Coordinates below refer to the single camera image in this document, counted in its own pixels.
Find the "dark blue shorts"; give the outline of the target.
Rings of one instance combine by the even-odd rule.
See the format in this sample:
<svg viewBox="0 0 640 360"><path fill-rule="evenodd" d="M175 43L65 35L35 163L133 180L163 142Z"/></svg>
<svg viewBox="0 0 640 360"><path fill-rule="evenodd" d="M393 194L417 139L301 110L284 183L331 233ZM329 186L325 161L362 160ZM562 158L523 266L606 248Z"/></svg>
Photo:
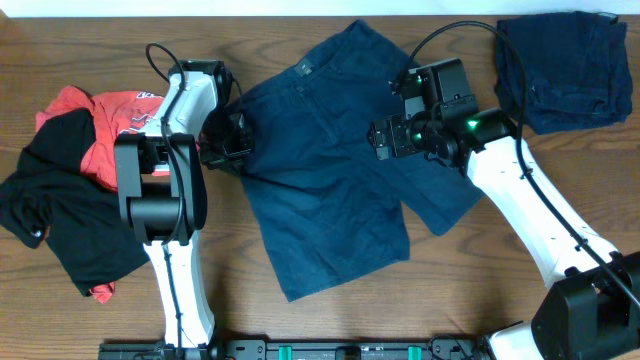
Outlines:
<svg viewBox="0 0 640 360"><path fill-rule="evenodd" d="M289 301L408 259L404 208L442 235L482 196L457 172L369 145L372 122L403 108L390 82L407 59L358 20L238 101L255 139L242 184Z"/></svg>

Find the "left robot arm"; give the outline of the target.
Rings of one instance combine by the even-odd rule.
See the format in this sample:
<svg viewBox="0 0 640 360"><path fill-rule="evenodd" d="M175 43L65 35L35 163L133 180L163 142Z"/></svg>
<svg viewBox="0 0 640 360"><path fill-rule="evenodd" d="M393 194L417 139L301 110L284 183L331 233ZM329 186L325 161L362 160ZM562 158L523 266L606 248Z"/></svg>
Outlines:
<svg viewBox="0 0 640 360"><path fill-rule="evenodd" d="M207 218L203 171L239 174L253 131L230 113L234 78L219 60L180 60L156 114L114 146L122 222L149 256L165 313L163 359L208 359L215 318L199 258Z"/></svg>

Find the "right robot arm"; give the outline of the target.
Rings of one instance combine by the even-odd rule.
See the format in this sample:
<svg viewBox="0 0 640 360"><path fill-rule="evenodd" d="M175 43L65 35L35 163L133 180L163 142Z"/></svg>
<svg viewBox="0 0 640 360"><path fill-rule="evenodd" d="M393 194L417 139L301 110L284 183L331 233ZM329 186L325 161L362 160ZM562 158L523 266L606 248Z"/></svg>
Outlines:
<svg viewBox="0 0 640 360"><path fill-rule="evenodd" d="M461 60L405 70L392 90L404 110L372 124L377 158L422 154L470 180L516 232L548 290L532 320L483 336L462 357L611 359L638 349L638 254L622 254L580 217L504 111L479 110Z"/></svg>

